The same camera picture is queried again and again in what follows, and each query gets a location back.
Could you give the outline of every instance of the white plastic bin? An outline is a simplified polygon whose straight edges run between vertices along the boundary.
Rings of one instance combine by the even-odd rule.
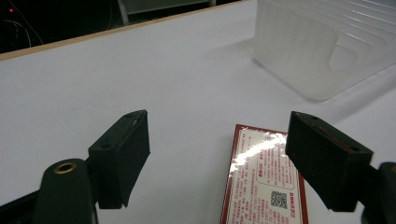
[[[258,2],[254,58],[308,98],[329,99],[396,63],[396,1]]]

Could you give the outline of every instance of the translucent plastic container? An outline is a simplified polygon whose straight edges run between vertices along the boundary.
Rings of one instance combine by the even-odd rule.
[[[396,1],[258,0],[254,58],[326,100],[396,63]]]

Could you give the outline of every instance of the red border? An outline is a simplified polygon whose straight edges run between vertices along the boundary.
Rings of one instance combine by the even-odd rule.
[[[260,131],[260,132],[269,132],[269,133],[283,133],[283,132],[276,132],[274,130],[252,127],[252,126],[248,126],[248,125],[236,124],[235,125],[235,133],[233,136],[233,151],[231,153],[229,168],[231,168],[233,159],[235,159],[235,156],[236,156],[236,148],[238,146],[239,131],[241,131],[243,129],[250,129],[250,130],[256,130],[256,131]],[[299,176],[300,204],[301,204],[303,224],[309,224],[308,210],[306,207],[306,198],[305,198],[304,178],[301,176],[300,173],[298,173],[298,176]],[[222,207],[222,211],[221,211],[220,224],[227,224],[227,217],[228,217],[228,211],[229,211],[229,205],[230,205],[230,196],[231,196],[232,185],[233,185],[233,174],[229,173],[229,177],[227,179],[227,186],[226,186],[226,190],[224,193],[224,201],[223,201],[223,207]]]

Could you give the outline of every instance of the red and white box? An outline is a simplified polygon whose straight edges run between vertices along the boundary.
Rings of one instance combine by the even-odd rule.
[[[308,224],[287,134],[237,124],[220,224]]]

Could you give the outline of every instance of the table surface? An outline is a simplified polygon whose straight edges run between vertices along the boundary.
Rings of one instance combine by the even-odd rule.
[[[396,161],[396,65],[324,102],[252,59],[256,1],[124,29],[0,62],[0,204],[39,188],[44,170],[147,109],[151,155],[121,210],[101,223],[219,223],[236,123],[285,132],[316,115]],[[310,223],[360,223],[306,185]]]

